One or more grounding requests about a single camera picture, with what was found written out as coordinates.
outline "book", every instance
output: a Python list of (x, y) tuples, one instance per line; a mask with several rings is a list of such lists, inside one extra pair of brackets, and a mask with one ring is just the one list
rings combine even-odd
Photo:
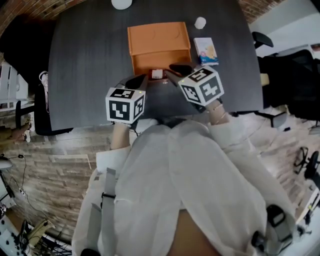
[(197, 37), (193, 39), (199, 61), (202, 66), (218, 65), (218, 56), (211, 37)]

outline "black chair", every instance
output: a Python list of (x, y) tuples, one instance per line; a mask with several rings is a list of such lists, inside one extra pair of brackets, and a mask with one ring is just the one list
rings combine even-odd
[[(266, 36), (265, 34), (262, 34), (259, 32), (253, 32), (252, 37), (253, 37), (253, 40), (255, 41), (254, 47), (256, 49), (262, 45), (274, 47), (272, 40), (268, 36)], [(263, 66), (263, 62), (261, 62), (261, 59), (262, 58), (258, 57), (260, 73), (266, 74), (267, 72), (265, 72), (265, 68)], [(267, 109), (271, 106), (269, 103), (269, 98), (267, 97), (268, 85), (265, 85), (262, 87), (262, 95), (263, 95), (263, 108)], [(259, 111), (239, 111), (239, 112), (233, 113), (233, 116), (245, 115), (245, 114), (249, 114), (249, 113), (255, 113), (257, 116), (261, 116), (261, 117), (270, 119), (271, 127), (273, 127), (273, 128), (280, 127), (287, 120), (287, 113), (286, 112), (283, 112), (283, 113), (280, 113), (277, 115), (272, 115), (272, 114), (267, 114), (267, 113), (261, 113)]]
[(274, 108), (287, 105), (297, 118), (320, 120), (319, 62), (308, 50), (260, 58), (260, 70), (270, 81), (263, 87), (263, 97)]
[(34, 112), (35, 133), (41, 136), (53, 136), (69, 133), (73, 128), (52, 130), (50, 123), (50, 115), (46, 109), (45, 89), (42, 84), (38, 85), (34, 95), (34, 106), (21, 108), (19, 100), (15, 107), (15, 126), (21, 128), (21, 116)]
[(68, 133), (72, 130), (52, 131), (50, 115), (46, 110), (45, 90), (39, 80), (39, 74), (47, 71), (54, 31), (52, 21), (28, 21), (24, 15), (17, 16), (0, 37), (0, 52), (6, 62), (13, 66), (28, 83), (34, 93), (34, 106), (21, 108), (18, 102), (15, 110), (16, 127), (21, 127), (21, 116), (34, 112), (35, 132), (42, 136)]
[(304, 178), (311, 180), (320, 189), (320, 175), (317, 172), (320, 162), (318, 161), (319, 151), (315, 151), (309, 159), (304, 172)]

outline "strap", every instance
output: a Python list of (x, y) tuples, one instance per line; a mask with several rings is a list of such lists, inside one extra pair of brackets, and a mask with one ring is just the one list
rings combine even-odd
[(116, 236), (114, 213), (114, 198), (116, 187), (116, 171), (108, 168), (105, 177), (104, 193), (102, 193), (102, 218), (101, 218), (101, 238), (105, 256), (116, 254)]
[(88, 231), (86, 236), (86, 242), (87, 242), (86, 247), (87, 249), (91, 249), (96, 252), (99, 251), (98, 238), (101, 230), (101, 215), (102, 215), (101, 209), (97, 205), (92, 203)]
[(293, 235), (286, 213), (277, 205), (270, 205), (267, 209), (267, 225), (273, 229), (277, 238), (265, 237), (256, 231), (251, 244), (266, 255), (278, 255), (293, 242)]

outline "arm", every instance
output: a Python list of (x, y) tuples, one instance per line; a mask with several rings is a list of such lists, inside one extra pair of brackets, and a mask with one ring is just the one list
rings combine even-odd
[[(113, 178), (110, 178), (110, 175), (113, 175), (112, 173), (114, 173), (114, 171), (111, 171), (110, 169), (115, 170), (115, 175), (119, 176), (129, 153), (129, 127), (122, 123), (116, 123), (112, 134), (111, 150), (98, 152), (96, 154), (96, 170), (94, 170), (90, 177), (88, 189), (82, 201), (72, 237), (72, 255), (80, 256), (81, 252), (88, 248), (90, 238), (93, 236), (90, 234), (88, 237), (92, 205), (94, 204), (100, 208), (102, 193), (105, 189), (111, 192), (113, 191), (114, 193), (116, 182)], [(106, 209), (107, 215), (113, 215), (114, 208), (112, 206)], [(112, 235), (109, 234), (107, 239), (113, 241), (114, 237), (111, 236)]]
[(209, 112), (210, 124), (212, 126), (229, 123), (229, 114), (225, 111), (220, 101), (214, 100), (206, 106), (206, 109)]
[(246, 137), (240, 119), (229, 121), (228, 114), (221, 118), (224, 115), (224, 109), (223, 106), (218, 108), (217, 106), (219, 104), (214, 101), (210, 106), (212, 110), (209, 111), (211, 123), (209, 130), (213, 139), (246, 180), (261, 193), (267, 206), (278, 205), (294, 217), (293, 205), (287, 193), (258, 158), (254, 146)]
[(129, 127), (123, 123), (115, 123), (112, 134), (111, 150), (123, 149), (130, 146)]

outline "office chair armrest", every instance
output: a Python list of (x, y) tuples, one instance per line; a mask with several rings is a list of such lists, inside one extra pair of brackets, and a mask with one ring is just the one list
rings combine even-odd
[(265, 34), (262, 34), (260, 32), (252, 32), (252, 36), (253, 40), (255, 41), (254, 47), (256, 49), (262, 45), (274, 47), (274, 43), (272, 42), (272, 40)]

